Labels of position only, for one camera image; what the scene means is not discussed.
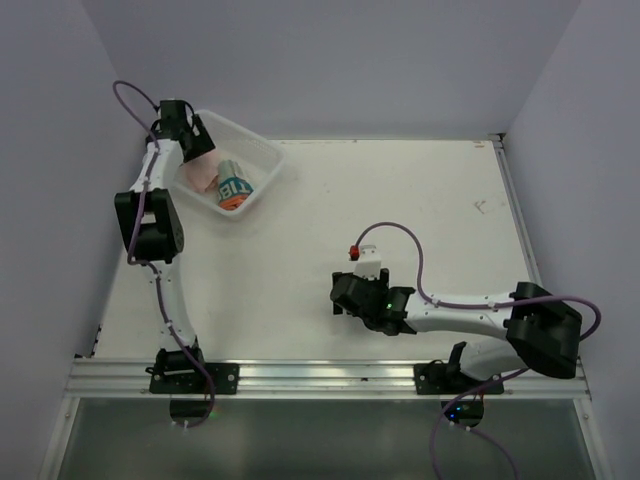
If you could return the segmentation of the pink towel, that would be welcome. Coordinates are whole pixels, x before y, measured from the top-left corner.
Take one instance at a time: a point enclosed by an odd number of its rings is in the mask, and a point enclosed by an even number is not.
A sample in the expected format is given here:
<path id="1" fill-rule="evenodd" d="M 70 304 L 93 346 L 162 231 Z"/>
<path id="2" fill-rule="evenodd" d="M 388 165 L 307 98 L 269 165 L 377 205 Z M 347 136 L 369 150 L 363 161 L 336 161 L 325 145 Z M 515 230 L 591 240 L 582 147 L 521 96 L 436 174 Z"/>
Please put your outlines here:
<path id="1" fill-rule="evenodd" d="M 218 175 L 220 161 L 219 151 L 212 150 L 183 164 L 183 174 L 194 192 L 202 194 L 209 189 Z"/>

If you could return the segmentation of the colourful rabbit print towel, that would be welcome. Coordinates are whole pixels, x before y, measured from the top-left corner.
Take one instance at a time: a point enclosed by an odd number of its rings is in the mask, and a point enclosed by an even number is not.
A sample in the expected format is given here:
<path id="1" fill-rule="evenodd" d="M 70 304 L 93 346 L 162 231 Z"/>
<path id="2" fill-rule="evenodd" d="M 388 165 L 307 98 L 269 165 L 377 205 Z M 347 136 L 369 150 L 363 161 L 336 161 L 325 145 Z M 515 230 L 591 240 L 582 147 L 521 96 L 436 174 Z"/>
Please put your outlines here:
<path id="1" fill-rule="evenodd" d="M 246 179 L 240 165 L 232 159 L 225 159 L 218 165 L 214 191 L 218 206 L 232 211 L 238 209 L 248 199 L 253 193 L 253 187 Z"/>

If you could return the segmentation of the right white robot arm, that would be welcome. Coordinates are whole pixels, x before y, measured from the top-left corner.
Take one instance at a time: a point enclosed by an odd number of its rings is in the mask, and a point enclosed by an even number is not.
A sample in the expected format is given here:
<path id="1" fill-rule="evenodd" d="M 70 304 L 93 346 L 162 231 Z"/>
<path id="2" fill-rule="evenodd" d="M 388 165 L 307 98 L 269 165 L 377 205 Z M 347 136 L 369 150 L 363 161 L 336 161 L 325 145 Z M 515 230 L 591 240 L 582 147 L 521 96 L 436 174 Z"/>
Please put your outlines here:
<path id="1" fill-rule="evenodd" d="M 484 297 L 425 298 L 413 287 L 391 287 L 387 270 L 373 279 L 335 272 L 330 300 L 336 314 L 358 318 L 387 336 L 438 331 L 482 336 L 452 349 L 445 379 L 457 392 L 525 368 L 557 379 L 576 373 L 582 316 L 531 282 Z"/>

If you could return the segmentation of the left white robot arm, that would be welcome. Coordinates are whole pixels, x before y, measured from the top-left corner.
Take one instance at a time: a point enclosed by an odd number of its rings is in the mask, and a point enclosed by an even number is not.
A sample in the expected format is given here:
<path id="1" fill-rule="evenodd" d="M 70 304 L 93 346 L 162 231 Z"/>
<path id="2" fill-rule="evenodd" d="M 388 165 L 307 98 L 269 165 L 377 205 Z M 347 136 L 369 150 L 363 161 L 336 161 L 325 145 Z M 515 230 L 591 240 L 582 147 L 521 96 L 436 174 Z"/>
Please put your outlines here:
<path id="1" fill-rule="evenodd" d="M 141 172 L 115 195 L 114 205 L 127 262 L 149 271 L 158 301 L 161 346 L 150 374 L 162 387 L 178 385 L 193 393 L 212 378 L 186 311 L 179 268 L 185 234 L 170 188 L 181 166 L 212 152 L 215 144 L 188 102 L 162 100 L 156 111 Z"/>

